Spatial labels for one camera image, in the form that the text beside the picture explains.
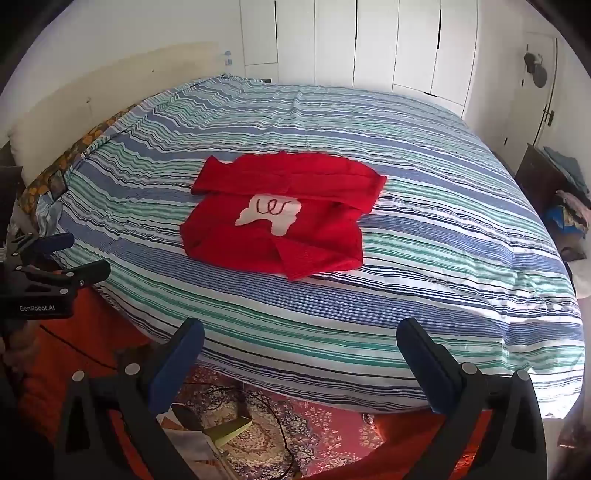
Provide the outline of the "person left hand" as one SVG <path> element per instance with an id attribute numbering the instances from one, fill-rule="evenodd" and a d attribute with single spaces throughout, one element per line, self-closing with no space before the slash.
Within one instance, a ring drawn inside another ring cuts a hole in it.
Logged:
<path id="1" fill-rule="evenodd" d="M 29 321 L 14 331 L 9 340 L 1 340 L 1 360 L 12 371 L 27 373 L 33 367 L 40 351 L 39 321 Z"/>

